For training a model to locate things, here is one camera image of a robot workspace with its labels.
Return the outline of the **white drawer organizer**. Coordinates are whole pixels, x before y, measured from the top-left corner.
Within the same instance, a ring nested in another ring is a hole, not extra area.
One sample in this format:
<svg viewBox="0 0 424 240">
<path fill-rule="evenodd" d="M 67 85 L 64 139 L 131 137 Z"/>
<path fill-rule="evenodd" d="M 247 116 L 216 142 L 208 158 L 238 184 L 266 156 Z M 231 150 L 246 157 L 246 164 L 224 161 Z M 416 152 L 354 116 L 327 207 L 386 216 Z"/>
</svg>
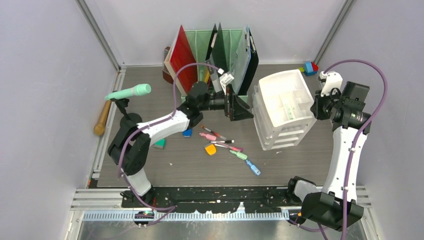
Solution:
<svg viewBox="0 0 424 240">
<path fill-rule="evenodd" d="M 252 113 L 262 149 L 297 146 L 317 121 L 313 102 L 299 69 L 261 78 L 252 93 Z"/>
</svg>

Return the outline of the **yellow book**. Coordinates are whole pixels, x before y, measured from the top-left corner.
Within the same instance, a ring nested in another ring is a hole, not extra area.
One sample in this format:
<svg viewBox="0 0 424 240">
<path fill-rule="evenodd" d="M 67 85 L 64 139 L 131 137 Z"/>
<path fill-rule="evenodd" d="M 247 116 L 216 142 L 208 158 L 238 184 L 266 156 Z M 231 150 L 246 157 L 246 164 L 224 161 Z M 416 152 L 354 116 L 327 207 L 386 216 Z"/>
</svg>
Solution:
<svg viewBox="0 0 424 240">
<path fill-rule="evenodd" d="M 203 77 L 201 79 L 202 82 L 208 84 L 210 81 L 210 72 L 209 69 L 206 67 L 203 71 Z"/>
</svg>

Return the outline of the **black clipboard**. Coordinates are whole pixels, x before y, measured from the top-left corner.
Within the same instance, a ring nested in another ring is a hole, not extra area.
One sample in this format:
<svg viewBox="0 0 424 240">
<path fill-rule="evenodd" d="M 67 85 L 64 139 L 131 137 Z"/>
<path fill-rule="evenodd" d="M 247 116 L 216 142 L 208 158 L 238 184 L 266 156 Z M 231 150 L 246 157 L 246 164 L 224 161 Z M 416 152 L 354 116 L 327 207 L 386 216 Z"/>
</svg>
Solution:
<svg viewBox="0 0 424 240">
<path fill-rule="evenodd" d="M 245 75 L 243 77 L 243 82 L 238 90 L 239 96 L 246 96 L 248 93 L 248 90 L 252 84 L 252 81 L 254 79 L 258 64 L 259 64 L 259 57 L 257 52 L 257 47 L 255 44 L 255 40 L 253 38 L 252 32 L 249 27 L 247 27 L 247 33 L 249 37 L 249 47 L 250 47 L 250 59 L 247 65 L 247 69 L 245 71 Z"/>
</svg>

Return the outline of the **black book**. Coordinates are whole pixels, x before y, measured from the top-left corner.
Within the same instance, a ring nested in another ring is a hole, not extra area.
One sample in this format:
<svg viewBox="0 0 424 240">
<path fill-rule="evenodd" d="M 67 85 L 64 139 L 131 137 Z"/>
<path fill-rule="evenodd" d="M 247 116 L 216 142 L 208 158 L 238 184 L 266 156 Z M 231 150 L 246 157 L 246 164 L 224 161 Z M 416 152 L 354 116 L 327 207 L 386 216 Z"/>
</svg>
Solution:
<svg viewBox="0 0 424 240">
<path fill-rule="evenodd" d="M 222 69 L 224 72 L 228 71 L 227 56 L 225 51 L 224 34 L 221 23 L 218 26 L 215 24 L 212 33 L 210 35 L 205 61 L 209 65 L 216 66 Z M 219 81 L 219 77 L 222 75 L 218 73 L 215 68 L 208 67 L 210 83 L 213 86 L 215 93 L 223 91 Z"/>
</svg>

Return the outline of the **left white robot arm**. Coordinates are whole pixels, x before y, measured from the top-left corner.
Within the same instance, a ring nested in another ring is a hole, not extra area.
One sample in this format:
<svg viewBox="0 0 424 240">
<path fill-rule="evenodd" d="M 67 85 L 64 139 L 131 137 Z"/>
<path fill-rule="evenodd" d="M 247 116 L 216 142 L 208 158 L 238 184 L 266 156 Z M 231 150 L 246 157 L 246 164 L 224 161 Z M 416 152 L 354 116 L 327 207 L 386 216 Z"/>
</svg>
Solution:
<svg viewBox="0 0 424 240">
<path fill-rule="evenodd" d="M 233 91 L 231 85 L 223 93 L 209 93 L 208 85 L 198 81 L 193 84 L 184 102 L 175 112 L 149 122 L 135 123 L 132 120 L 120 127 L 107 154 L 118 166 L 118 174 L 124 176 L 134 190 L 134 200 L 141 207 L 153 202 L 152 185 L 144 166 L 150 147 L 161 139 L 195 127 L 203 119 L 204 111 L 223 110 L 231 121 L 254 117 L 250 106 Z"/>
</svg>

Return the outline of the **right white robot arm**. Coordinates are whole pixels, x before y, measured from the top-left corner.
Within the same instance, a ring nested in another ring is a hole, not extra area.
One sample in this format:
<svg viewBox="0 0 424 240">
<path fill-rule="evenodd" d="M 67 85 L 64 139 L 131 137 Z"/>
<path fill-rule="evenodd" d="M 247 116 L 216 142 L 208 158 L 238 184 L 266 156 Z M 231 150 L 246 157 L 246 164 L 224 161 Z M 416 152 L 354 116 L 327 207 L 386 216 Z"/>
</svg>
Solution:
<svg viewBox="0 0 424 240">
<path fill-rule="evenodd" d="M 306 219 L 336 231 L 343 228 L 343 207 L 347 207 L 347 225 L 359 221 L 364 208 L 357 204 L 356 179 L 362 147 L 370 127 L 360 128 L 370 118 L 363 111 L 369 87 L 347 82 L 344 89 L 316 91 L 310 110 L 318 120 L 331 120 L 333 150 L 329 172 L 322 189 L 302 177 L 288 182 L 285 198 L 291 205 L 301 205 L 302 223 Z"/>
</svg>

